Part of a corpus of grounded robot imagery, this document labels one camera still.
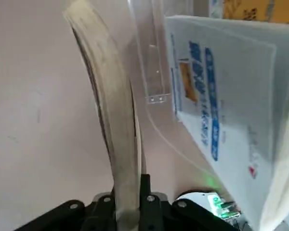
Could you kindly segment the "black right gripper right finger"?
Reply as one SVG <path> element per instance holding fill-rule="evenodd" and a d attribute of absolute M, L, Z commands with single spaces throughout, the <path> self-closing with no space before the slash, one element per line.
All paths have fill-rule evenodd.
<path fill-rule="evenodd" d="M 140 231 L 232 231 L 234 227 L 205 208 L 180 199 L 170 204 L 151 192 L 149 174 L 141 175 Z"/>

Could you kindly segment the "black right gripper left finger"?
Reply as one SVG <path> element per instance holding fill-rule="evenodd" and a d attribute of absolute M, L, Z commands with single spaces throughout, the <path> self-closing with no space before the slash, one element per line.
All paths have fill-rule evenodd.
<path fill-rule="evenodd" d="M 115 231 L 115 200 L 112 194 L 97 195 L 85 205 L 69 200 L 32 221 L 18 231 Z"/>

